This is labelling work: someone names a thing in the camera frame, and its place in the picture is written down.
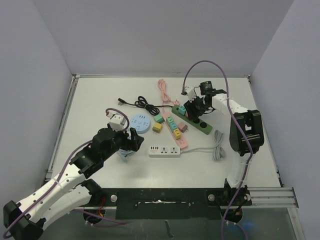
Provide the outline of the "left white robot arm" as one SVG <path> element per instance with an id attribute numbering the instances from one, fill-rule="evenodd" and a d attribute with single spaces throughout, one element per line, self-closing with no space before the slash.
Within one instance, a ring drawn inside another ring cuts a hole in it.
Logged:
<path id="1" fill-rule="evenodd" d="M 118 150 L 137 152 L 143 141 L 134 128 L 129 132 L 100 129 L 70 154 L 59 174 L 28 197 L 3 207 L 3 238 L 37 240 L 50 224 L 73 209 L 99 204 L 102 189 L 91 175 Z"/>

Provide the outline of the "pink USB charger plug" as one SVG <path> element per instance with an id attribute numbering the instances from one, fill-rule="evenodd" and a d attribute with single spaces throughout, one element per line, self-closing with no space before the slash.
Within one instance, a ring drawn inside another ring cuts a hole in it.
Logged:
<path id="1" fill-rule="evenodd" d="M 180 122 L 178 125 L 177 125 L 178 129 L 180 130 L 181 133 L 184 133 L 188 130 L 188 126 L 183 123 L 183 122 Z"/>

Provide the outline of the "teal USB charger plug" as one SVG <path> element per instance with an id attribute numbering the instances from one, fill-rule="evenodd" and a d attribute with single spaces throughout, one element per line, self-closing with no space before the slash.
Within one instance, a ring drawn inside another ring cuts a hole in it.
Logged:
<path id="1" fill-rule="evenodd" d="M 175 130 L 175 129 L 178 128 L 174 121 L 169 124 L 169 127 L 170 127 L 171 130 Z"/>

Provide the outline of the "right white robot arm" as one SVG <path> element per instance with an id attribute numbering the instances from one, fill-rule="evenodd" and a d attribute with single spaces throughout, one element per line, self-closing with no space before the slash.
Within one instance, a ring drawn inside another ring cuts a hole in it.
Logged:
<path id="1" fill-rule="evenodd" d="M 241 198 L 237 188 L 246 185 L 251 159 L 265 142 L 262 116 L 260 111 L 235 102 L 227 91 L 213 88 L 211 81 L 204 81 L 197 88 L 200 95 L 195 87 L 185 86 L 182 91 L 188 97 L 184 107 L 189 120 L 197 121 L 209 110 L 230 116 L 229 144 L 238 157 L 233 160 L 226 178 L 230 187 L 222 192 L 222 197 L 227 204 L 233 205 Z"/>

